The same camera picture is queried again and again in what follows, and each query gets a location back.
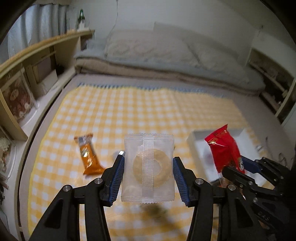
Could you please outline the red long snack packet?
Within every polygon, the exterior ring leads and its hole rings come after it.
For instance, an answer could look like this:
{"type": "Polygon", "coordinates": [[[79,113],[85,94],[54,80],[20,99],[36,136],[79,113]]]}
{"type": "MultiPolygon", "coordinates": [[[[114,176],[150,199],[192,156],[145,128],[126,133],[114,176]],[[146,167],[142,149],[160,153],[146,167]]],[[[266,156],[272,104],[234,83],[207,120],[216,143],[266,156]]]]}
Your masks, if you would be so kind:
{"type": "Polygon", "coordinates": [[[205,137],[209,145],[214,164],[218,173],[221,173],[225,166],[234,167],[237,171],[245,173],[241,154],[234,138],[230,135],[228,125],[224,125],[205,137]]]}

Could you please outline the clear beige ring cookie packet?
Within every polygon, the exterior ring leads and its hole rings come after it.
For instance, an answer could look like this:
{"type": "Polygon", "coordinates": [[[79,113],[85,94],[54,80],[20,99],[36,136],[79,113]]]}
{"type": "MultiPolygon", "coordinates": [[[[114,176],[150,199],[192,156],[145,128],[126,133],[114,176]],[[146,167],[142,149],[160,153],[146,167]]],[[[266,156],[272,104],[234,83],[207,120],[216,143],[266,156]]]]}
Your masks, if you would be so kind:
{"type": "Polygon", "coordinates": [[[173,153],[173,135],[126,135],[121,201],[150,204],[175,200],[173,153]]]}

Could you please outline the orange snack bar packet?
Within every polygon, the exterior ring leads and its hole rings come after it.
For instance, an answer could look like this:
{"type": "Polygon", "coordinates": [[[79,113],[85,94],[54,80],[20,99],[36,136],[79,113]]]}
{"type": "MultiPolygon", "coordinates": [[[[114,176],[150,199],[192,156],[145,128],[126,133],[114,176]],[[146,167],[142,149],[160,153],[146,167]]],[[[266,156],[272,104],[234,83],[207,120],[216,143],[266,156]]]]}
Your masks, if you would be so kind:
{"type": "Polygon", "coordinates": [[[92,138],[93,133],[74,137],[75,143],[79,145],[80,156],[84,166],[84,175],[99,175],[105,170],[105,168],[101,166],[93,148],[92,138]]]}

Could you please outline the white cardboard tray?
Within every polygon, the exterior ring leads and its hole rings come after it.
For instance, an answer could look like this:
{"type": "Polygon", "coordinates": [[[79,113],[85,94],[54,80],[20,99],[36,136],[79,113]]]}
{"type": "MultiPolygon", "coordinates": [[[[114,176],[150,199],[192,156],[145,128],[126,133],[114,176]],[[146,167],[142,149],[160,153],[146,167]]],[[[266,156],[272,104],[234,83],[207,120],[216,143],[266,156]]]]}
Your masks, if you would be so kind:
{"type": "Polygon", "coordinates": [[[255,161],[263,157],[263,152],[254,145],[246,129],[227,129],[227,125],[217,130],[192,131],[187,143],[197,170],[197,176],[211,184],[222,184],[222,169],[232,166],[240,174],[246,174],[259,186],[268,183],[266,178],[255,171],[243,158],[255,161]]]}

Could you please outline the grey blue duvet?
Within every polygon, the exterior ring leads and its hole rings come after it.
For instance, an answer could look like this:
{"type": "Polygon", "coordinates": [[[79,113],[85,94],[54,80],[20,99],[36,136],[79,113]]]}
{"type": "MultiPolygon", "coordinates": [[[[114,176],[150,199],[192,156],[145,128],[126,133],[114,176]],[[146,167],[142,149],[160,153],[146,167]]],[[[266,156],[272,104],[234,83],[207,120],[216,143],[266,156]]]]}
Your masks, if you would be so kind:
{"type": "MultiPolygon", "coordinates": [[[[193,66],[184,65],[184,64],[161,63],[161,62],[139,61],[139,60],[122,60],[119,58],[106,57],[104,55],[104,49],[105,49],[104,42],[91,39],[87,42],[86,49],[77,52],[74,55],[74,58],[75,60],[77,58],[98,58],[98,59],[105,60],[115,64],[122,64],[122,65],[128,65],[133,67],[149,68],[149,69],[156,69],[156,70],[171,70],[171,71],[177,71],[177,72],[194,74],[194,75],[207,73],[201,67],[193,67],[193,66]]],[[[258,74],[256,71],[250,68],[245,69],[245,71],[247,73],[247,76],[249,75],[248,71],[252,71],[258,74]]]]}

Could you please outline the clear doll display case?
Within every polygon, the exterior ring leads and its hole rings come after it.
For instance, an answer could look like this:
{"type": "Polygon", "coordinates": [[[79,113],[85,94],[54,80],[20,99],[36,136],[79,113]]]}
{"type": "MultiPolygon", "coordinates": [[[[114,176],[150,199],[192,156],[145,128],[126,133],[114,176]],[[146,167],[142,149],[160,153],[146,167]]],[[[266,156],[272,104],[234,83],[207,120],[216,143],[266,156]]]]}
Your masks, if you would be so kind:
{"type": "Polygon", "coordinates": [[[1,178],[10,178],[16,160],[16,144],[1,126],[1,178]]]}

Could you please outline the yellow checkered mat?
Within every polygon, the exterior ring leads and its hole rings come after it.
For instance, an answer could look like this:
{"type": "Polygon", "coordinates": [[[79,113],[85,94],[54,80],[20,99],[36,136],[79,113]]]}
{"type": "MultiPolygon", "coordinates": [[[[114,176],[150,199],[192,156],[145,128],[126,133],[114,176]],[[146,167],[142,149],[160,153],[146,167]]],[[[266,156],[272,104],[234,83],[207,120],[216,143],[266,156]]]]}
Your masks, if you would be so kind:
{"type": "MultiPolygon", "coordinates": [[[[258,146],[248,122],[230,99],[166,88],[91,87],[80,85],[66,94],[41,140],[30,177],[28,229],[31,235],[50,202],[66,184],[83,186],[95,177],[83,176],[84,166],[75,136],[93,133],[102,166],[112,166],[113,154],[123,150],[128,133],[174,136],[174,156],[195,168],[187,138],[194,130],[245,129],[258,146]]],[[[175,201],[160,203],[164,218],[153,220],[144,206],[121,202],[105,208],[112,240],[186,240],[193,209],[185,207],[176,187],[175,201]]]]}

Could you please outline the right beige pillow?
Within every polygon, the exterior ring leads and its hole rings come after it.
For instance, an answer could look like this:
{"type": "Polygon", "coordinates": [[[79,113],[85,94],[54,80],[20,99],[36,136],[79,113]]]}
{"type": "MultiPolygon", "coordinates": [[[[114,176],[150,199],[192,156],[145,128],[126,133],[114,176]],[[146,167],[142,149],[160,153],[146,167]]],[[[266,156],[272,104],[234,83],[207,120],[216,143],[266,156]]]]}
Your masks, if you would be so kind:
{"type": "Polygon", "coordinates": [[[186,39],[183,41],[197,58],[201,68],[214,79],[237,85],[250,83],[243,66],[230,53],[205,43],[186,39]]]}

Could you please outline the beige pillow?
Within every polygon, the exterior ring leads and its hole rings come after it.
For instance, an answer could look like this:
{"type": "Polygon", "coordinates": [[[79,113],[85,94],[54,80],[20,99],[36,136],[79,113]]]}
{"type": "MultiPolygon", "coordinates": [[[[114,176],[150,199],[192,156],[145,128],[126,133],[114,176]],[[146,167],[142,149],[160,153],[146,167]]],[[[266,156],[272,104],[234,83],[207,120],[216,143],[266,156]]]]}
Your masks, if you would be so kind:
{"type": "Polygon", "coordinates": [[[186,39],[183,41],[197,58],[201,68],[214,79],[237,85],[250,83],[243,66],[230,53],[205,43],[186,39]]]}
{"type": "Polygon", "coordinates": [[[199,62],[181,39],[149,30],[115,30],[106,41],[106,57],[185,64],[193,67],[199,62]]]}

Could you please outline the white box on shelf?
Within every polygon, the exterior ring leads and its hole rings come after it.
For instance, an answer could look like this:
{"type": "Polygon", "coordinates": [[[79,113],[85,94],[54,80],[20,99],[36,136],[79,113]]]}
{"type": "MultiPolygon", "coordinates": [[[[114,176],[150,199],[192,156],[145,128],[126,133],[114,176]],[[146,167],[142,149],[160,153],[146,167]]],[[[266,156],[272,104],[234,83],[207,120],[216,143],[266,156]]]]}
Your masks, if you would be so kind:
{"type": "Polygon", "coordinates": [[[58,77],[56,70],[53,70],[48,76],[46,76],[36,87],[36,97],[44,96],[49,92],[53,85],[57,82],[58,77]]]}

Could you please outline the left beige pillow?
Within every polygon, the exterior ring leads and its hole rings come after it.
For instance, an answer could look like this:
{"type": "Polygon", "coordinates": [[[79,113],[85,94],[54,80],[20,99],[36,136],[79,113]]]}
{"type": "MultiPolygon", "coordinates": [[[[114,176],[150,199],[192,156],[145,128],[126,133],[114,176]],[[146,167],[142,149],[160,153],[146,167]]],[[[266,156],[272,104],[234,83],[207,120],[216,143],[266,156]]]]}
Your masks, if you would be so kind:
{"type": "Polygon", "coordinates": [[[149,30],[115,30],[106,41],[106,57],[185,64],[193,67],[199,62],[181,39],[149,30]]]}

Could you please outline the beige folded blanket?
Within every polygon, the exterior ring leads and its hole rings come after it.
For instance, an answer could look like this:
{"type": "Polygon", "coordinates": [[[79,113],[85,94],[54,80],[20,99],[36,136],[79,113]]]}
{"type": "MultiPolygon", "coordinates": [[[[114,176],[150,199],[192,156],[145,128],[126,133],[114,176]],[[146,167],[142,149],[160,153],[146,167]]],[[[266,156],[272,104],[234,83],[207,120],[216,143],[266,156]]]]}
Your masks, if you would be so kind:
{"type": "Polygon", "coordinates": [[[156,70],[115,64],[98,58],[77,58],[75,69],[80,73],[107,74],[121,77],[145,78],[150,80],[176,80],[195,85],[224,88],[239,93],[258,95],[265,88],[262,78],[255,72],[248,71],[249,82],[231,80],[218,74],[187,74],[171,70],[156,70]]]}

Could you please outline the grey curtain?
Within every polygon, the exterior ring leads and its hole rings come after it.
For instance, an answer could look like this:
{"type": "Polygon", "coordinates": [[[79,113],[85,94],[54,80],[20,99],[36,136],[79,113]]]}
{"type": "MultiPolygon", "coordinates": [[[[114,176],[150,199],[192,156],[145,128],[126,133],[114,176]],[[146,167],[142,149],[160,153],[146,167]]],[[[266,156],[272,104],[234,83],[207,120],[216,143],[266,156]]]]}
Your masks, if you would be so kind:
{"type": "Polygon", "coordinates": [[[6,35],[6,50],[12,57],[43,40],[67,30],[67,5],[34,4],[22,13],[6,35]]]}

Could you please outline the green glass bottle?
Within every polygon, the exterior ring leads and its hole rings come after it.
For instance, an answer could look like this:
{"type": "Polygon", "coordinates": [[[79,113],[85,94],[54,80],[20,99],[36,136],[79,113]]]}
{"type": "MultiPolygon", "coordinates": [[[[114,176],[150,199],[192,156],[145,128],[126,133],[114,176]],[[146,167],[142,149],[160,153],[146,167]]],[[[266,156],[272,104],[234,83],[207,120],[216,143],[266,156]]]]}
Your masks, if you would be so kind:
{"type": "Polygon", "coordinates": [[[80,10],[79,17],[78,17],[78,19],[77,19],[77,26],[78,26],[78,28],[79,28],[79,26],[80,26],[81,24],[83,24],[83,25],[85,24],[85,16],[84,16],[84,11],[83,11],[83,9],[80,10]]]}

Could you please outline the white wall shelf niche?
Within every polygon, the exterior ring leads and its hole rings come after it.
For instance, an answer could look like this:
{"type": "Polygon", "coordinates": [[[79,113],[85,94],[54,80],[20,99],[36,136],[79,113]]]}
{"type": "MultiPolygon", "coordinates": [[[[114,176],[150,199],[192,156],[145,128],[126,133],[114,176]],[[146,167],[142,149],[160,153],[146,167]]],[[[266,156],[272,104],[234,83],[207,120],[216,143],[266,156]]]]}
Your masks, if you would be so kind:
{"type": "Polygon", "coordinates": [[[265,89],[259,97],[283,123],[295,104],[295,78],[266,54],[252,48],[248,65],[259,72],[265,89]]]}

